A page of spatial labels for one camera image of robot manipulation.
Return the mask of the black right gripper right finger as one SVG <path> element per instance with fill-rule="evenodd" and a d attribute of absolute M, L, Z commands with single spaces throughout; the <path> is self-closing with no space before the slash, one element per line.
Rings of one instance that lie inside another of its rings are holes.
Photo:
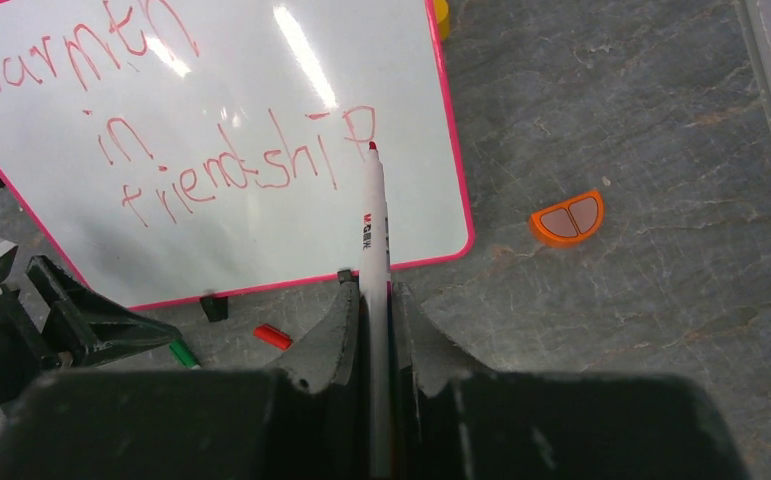
<path fill-rule="evenodd" d="M 390 300 L 395 475 L 463 479 L 469 451 L 451 384 L 490 369 L 428 317 L 408 284 L 393 283 Z"/>

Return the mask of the pink framed whiteboard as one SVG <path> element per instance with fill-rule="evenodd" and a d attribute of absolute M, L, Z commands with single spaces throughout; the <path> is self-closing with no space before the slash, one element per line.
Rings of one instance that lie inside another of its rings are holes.
<path fill-rule="evenodd" d="M 392 265 L 464 256 L 429 1 L 0 1 L 0 176 L 123 306 L 357 268 L 370 144 Z"/>

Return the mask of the red marker cap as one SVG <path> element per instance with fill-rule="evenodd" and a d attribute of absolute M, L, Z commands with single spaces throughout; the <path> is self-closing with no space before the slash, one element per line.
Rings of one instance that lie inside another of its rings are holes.
<path fill-rule="evenodd" d="M 263 342 L 282 351 L 288 350 L 293 344 L 290 336 L 268 324 L 262 324 L 253 330 L 253 335 Z"/>

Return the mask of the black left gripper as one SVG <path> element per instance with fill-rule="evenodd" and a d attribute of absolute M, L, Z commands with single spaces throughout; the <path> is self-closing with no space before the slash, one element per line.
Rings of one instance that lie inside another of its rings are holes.
<path fill-rule="evenodd" d="M 26 275 L 49 307 L 38 328 L 13 285 L 0 288 L 0 405 L 7 406 L 42 374 L 100 366 L 182 338 L 174 326 L 129 311 L 86 288 L 43 255 Z"/>

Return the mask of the red whiteboard marker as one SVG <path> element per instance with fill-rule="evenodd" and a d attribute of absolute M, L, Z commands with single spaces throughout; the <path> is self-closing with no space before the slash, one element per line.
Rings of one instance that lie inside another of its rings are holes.
<path fill-rule="evenodd" d="M 389 479 L 392 475 L 388 316 L 390 257 L 384 170 L 373 141 L 368 143 L 363 172 L 359 289 L 366 306 L 369 333 L 369 467 L 371 478 Z"/>

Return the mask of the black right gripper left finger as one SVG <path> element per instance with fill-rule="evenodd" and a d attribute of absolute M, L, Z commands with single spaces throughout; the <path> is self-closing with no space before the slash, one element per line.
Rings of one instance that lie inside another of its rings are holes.
<path fill-rule="evenodd" d="M 272 479 L 360 479 L 366 470 L 360 293 L 338 288 L 330 309 L 272 361 L 279 371 L 266 441 Z"/>

